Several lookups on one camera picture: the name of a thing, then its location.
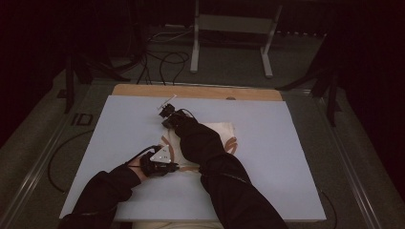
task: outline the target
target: black cable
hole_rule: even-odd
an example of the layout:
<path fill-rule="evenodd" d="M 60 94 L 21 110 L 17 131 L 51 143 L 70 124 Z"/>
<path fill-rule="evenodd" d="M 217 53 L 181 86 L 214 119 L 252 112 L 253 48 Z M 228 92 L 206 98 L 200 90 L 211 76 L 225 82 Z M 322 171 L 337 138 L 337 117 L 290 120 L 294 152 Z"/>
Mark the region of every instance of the black cable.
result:
<path fill-rule="evenodd" d="M 147 85 L 152 85 L 152 79 L 151 79 L 151 75 L 150 75 L 150 72 L 149 72 L 149 68 L 148 68 L 147 65 L 145 65 L 145 67 L 146 67 L 145 83 Z"/>
<path fill-rule="evenodd" d="M 158 56 L 156 56 L 156 55 L 154 55 L 154 54 L 151 54 L 151 52 L 152 52 L 152 51 L 149 51 L 149 52 L 147 52 L 147 54 L 149 54 L 149 55 L 151 55 L 151 56 L 157 58 L 158 60 L 160 60 L 159 73 L 160 73 L 160 79 L 161 79 L 161 81 L 163 82 L 163 85 L 166 85 L 166 82 L 165 82 L 164 77 L 163 77 L 163 73 L 162 73 L 162 71 L 161 71 L 162 66 L 163 66 L 163 63 L 182 64 L 181 69 L 176 73 L 175 77 L 174 77 L 173 80 L 172 80 L 172 84 L 175 85 L 175 82 L 176 82 L 177 77 L 180 75 L 180 73 L 182 72 L 182 70 L 183 70 L 184 67 L 185 67 L 185 62 L 186 62 L 187 60 L 189 60 L 189 55 L 188 55 L 186 52 L 160 52 L 160 53 L 166 53 L 166 56 L 160 58 L 160 57 L 158 57 Z M 168 61 L 168 60 L 166 60 L 170 55 L 176 55 L 176 56 L 178 56 L 178 57 L 181 59 L 181 61 L 174 62 L 174 61 Z"/>
<path fill-rule="evenodd" d="M 333 203 L 331 202 L 330 198 L 328 195 L 318 186 L 315 185 L 315 187 L 319 190 L 319 192 L 327 199 L 328 203 L 330 204 L 331 209 L 333 210 L 333 216 L 334 216 L 334 222 L 333 222 L 333 229 L 336 229 L 337 226 L 337 214 L 336 214 L 336 209 L 334 209 Z"/>
<path fill-rule="evenodd" d="M 86 134 L 91 133 L 91 132 L 93 132 L 93 131 L 94 131 L 94 130 L 87 131 L 87 132 L 83 132 L 83 133 L 81 133 L 81 134 L 79 134 L 79 135 L 74 135 L 74 136 L 72 136 L 71 138 L 69 138 L 69 139 L 67 139 L 66 141 L 64 141 L 62 144 L 60 144 L 60 145 L 54 150 L 54 152 L 53 152 L 53 154 L 52 154 L 52 156 L 51 156 L 51 159 L 50 159 L 50 161 L 48 162 L 48 181 L 49 181 L 50 184 L 51 184 L 56 190 L 58 190 L 59 192 L 65 194 L 65 193 L 67 192 L 67 190 L 63 190 L 62 188 L 59 188 L 59 186 L 57 186 L 57 185 L 53 182 L 53 179 L 52 179 L 52 177 L 51 177 L 51 167 L 52 167 L 51 165 L 52 165 L 52 162 L 53 162 L 54 157 L 55 157 L 56 154 L 59 152 L 59 150 L 60 150 L 64 145 L 66 145 L 67 143 L 69 143 L 71 140 L 74 140 L 74 139 L 76 139 L 77 137 L 80 137 L 80 136 L 82 136 L 82 135 L 86 135 Z"/>
<path fill-rule="evenodd" d="M 144 55 L 144 56 L 141 58 L 141 60 L 140 60 L 140 65 L 143 66 L 143 69 L 142 69 L 142 72 L 140 73 L 140 75 L 139 75 L 139 77 L 138 77 L 137 84 L 139 84 L 139 82 L 140 82 L 140 80 L 142 79 L 143 74 L 145 73 L 145 71 L 146 71 L 145 80 L 146 80 L 146 84 L 148 84 L 148 83 L 147 83 L 147 78 L 149 77 L 149 80 L 150 80 L 150 75 L 149 75 L 149 68 L 148 68 L 148 66 L 147 66 L 147 65 L 148 65 L 148 57 L 147 57 L 147 55 Z"/>
<path fill-rule="evenodd" d="M 196 119 L 196 117 L 193 116 L 193 114 L 192 114 L 190 111 L 188 111 L 187 109 L 179 109 L 179 111 L 187 111 L 188 114 L 191 115 L 192 118 Z"/>
<path fill-rule="evenodd" d="M 159 148 L 160 148 L 160 146 L 156 146 L 156 145 L 146 147 L 145 149 L 143 149 L 141 152 L 139 152 L 137 155 L 135 155 L 134 157 L 132 157 L 130 160 L 128 160 L 128 161 L 125 162 L 124 164 L 125 164 L 125 165 L 128 165 L 132 160 L 134 160 L 134 159 L 137 158 L 138 156 L 143 155 L 143 154 L 144 154 L 146 151 L 148 151 L 148 150 L 155 149 L 155 151 L 156 151 L 156 150 L 159 149 Z"/>

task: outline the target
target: black jacket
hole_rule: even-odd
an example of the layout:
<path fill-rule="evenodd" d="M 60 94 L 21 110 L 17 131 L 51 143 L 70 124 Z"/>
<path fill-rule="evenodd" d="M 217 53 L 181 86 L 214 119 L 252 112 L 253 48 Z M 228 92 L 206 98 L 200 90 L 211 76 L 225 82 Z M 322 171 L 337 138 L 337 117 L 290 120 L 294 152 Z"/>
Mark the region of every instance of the black jacket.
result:
<path fill-rule="evenodd" d="M 250 184 L 241 162 L 224 151 L 216 132 L 190 121 L 178 127 L 176 134 L 181 138 L 184 157 L 200 164 L 202 186 L 211 196 L 224 228 L 287 228 L 267 199 Z M 131 189 L 139 184 L 138 176 L 125 165 L 110 173 L 98 173 L 59 228 L 109 228 L 117 204 L 127 200 Z"/>

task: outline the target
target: cable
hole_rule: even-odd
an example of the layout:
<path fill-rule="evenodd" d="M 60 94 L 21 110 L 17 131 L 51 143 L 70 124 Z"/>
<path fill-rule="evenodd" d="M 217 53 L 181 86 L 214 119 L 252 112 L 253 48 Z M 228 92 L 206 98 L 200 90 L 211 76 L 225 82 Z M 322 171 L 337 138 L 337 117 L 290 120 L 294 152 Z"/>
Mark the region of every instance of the cable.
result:
<path fill-rule="evenodd" d="M 60 188 L 59 186 L 57 186 L 57 185 L 53 182 L 53 179 L 52 179 L 52 177 L 51 177 L 51 167 L 52 167 L 51 165 L 52 165 L 52 162 L 53 162 L 54 157 L 55 157 L 56 154 L 59 152 L 59 150 L 60 150 L 64 145 L 66 145 L 67 143 L 69 143 L 71 140 L 74 140 L 74 139 L 76 139 L 76 138 L 78 138 L 78 137 L 80 137 L 80 136 L 82 136 L 82 135 L 86 135 L 86 134 L 91 133 L 91 132 L 93 132 L 93 131 L 94 131 L 94 130 L 90 130 L 90 131 L 87 131 L 87 132 L 83 132 L 83 133 L 81 133 L 81 134 L 79 134 L 79 135 L 74 135 L 74 136 L 72 136 L 71 138 L 69 138 L 69 139 L 67 139 L 66 141 L 64 141 L 62 144 L 60 144 L 60 145 L 54 150 L 54 152 L 53 152 L 53 154 L 52 154 L 52 156 L 51 156 L 51 159 L 50 159 L 50 161 L 48 162 L 48 181 L 49 181 L 50 184 L 51 184 L 56 190 L 58 190 L 59 192 L 65 194 L 65 193 L 67 192 L 67 190 L 63 190 L 62 188 Z"/>
<path fill-rule="evenodd" d="M 140 65 L 143 66 L 143 70 L 138 77 L 137 84 L 139 84 L 145 71 L 146 71 L 146 76 L 145 76 L 146 84 L 148 84 L 148 81 L 147 81 L 148 78 L 149 78 L 150 84 L 152 84 L 152 81 L 150 80 L 149 68 L 148 68 L 147 64 L 148 64 L 148 57 L 147 57 L 147 55 L 144 55 L 140 60 Z"/>
<path fill-rule="evenodd" d="M 193 114 L 192 114 L 190 111 L 188 111 L 187 109 L 180 109 L 179 111 L 187 111 L 188 114 L 191 115 L 192 118 L 196 119 L 196 117 L 193 116 Z"/>
<path fill-rule="evenodd" d="M 333 229 L 336 229 L 337 226 L 337 214 L 336 214 L 336 209 L 334 209 L 333 203 L 331 202 L 330 198 L 328 195 L 318 186 L 315 185 L 315 187 L 319 190 L 319 192 L 327 199 L 328 203 L 330 204 L 331 209 L 333 210 L 333 216 L 334 216 L 334 222 L 333 222 Z"/>
<path fill-rule="evenodd" d="M 130 160 L 128 160 L 128 161 L 125 162 L 124 164 L 125 164 L 125 165 L 128 165 L 132 160 L 134 160 L 134 159 L 137 158 L 138 156 L 143 155 L 143 154 L 144 154 L 146 151 L 148 151 L 148 150 L 155 149 L 155 151 L 156 151 L 156 150 L 159 149 L 159 148 L 160 148 L 160 146 L 156 146 L 156 145 L 146 147 L 145 149 L 143 149 L 141 152 L 139 152 L 137 155 L 135 155 L 134 157 L 132 157 Z"/>
<path fill-rule="evenodd" d="M 169 42 L 169 41 L 175 40 L 175 39 L 177 39 L 179 37 L 185 36 L 185 35 L 187 35 L 188 33 L 191 33 L 191 32 L 192 32 L 191 30 L 190 31 L 180 31 L 180 32 L 178 32 L 178 31 L 160 32 L 160 33 L 157 33 L 155 35 L 152 35 L 151 38 L 149 38 L 148 41 L 158 42 L 158 43 Z M 174 36 L 174 37 L 171 37 L 171 38 L 169 38 L 167 40 L 154 40 L 155 37 L 158 37 L 158 36 L 163 35 L 163 34 L 178 34 L 178 35 Z"/>
<path fill-rule="evenodd" d="M 183 70 L 184 67 L 185 67 L 185 62 L 187 62 L 187 60 L 189 60 L 189 58 L 190 58 L 189 55 L 188 55 L 186 52 L 160 52 L 160 53 L 167 53 L 166 56 L 164 56 L 163 58 L 161 58 L 161 57 L 158 57 L 158 56 L 152 54 L 151 52 L 153 52 L 153 51 L 148 51 L 147 54 L 149 54 L 149 55 L 151 55 L 151 56 L 157 58 L 158 60 L 160 60 L 159 73 L 160 73 L 160 79 L 161 79 L 161 81 L 163 82 L 163 85 L 166 85 L 166 82 L 165 82 L 164 77 L 163 77 L 163 73 L 162 73 L 162 71 L 161 71 L 162 66 L 163 66 L 163 63 L 182 64 L 181 69 L 176 73 L 175 77 L 174 77 L 173 80 L 172 80 L 173 85 L 175 85 L 175 82 L 176 82 L 177 77 L 180 75 L 180 73 L 182 72 L 182 70 Z M 174 61 L 168 61 L 168 60 L 166 60 L 170 55 L 176 55 L 176 56 L 178 56 L 178 57 L 181 59 L 181 61 L 174 62 Z"/>

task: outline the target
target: white board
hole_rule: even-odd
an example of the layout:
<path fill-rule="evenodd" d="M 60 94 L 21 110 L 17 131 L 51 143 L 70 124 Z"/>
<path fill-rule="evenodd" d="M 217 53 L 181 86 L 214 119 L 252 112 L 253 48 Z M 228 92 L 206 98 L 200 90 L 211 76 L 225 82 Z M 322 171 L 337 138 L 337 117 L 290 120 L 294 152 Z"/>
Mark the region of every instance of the white board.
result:
<path fill-rule="evenodd" d="M 167 98 L 111 95 L 77 171 L 60 217 L 72 212 L 86 183 L 111 171 L 144 148 L 156 145 L 164 127 L 157 107 Z M 253 185 L 284 220 L 326 219 L 285 102 L 176 98 L 176 109 L 200 122 L 231 122 L 238 138 L 235 156 Z M 118 206 L 116 220 L 216 220 L 200 176 L 176 172 L 151 178 Z"/>

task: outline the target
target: metal stand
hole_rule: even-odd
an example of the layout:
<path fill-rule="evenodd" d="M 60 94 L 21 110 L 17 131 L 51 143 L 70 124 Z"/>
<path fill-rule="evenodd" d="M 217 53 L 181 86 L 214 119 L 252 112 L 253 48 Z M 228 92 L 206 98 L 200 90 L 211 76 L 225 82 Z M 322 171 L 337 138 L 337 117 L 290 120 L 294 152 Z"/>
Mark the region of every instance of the metal stand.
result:
<path fill-rule="evenodd" d="M 260 49 L 260 54 L 262 56 L 263 67 L 265 69 L 265 76 L 267 78 L 271 78 L 273 76 L 273 72 L 271 70 L 270 61 L 268 59 L 268 50 L 276 31 L 277 22 L 283 6 L 278 7 L 273 19 L 265 19 L 200 14 L 199 4 L 200 1 L 196 0 L 196 11 L 194 18 L 194 45 L 191 55 L 190 72 L 196 73 L 199 68 L 200 30 L 252 32 L 267 34 L 267 42 L 265 46 Z"/>
<path fill-rule="evenodd" d="M 327 118 L 330 122 L 330 125 L 334 127 L 336 126 L 334 123 L 334 109 L 336 106 L 337 80 L 340 69 L 340 67 L 321 69 L 314 73 L 306 74 L 304 77 L 299 78 L 298 80 L 291 82 L 286 86 L 276 88 L 276 90 L 289 91 L 305 82 L 316 79 L 316 83 L 312 87 L 310 93 L 314 97 L 322 97 L 325 94 L 326 90 L 329 88 Z"/>

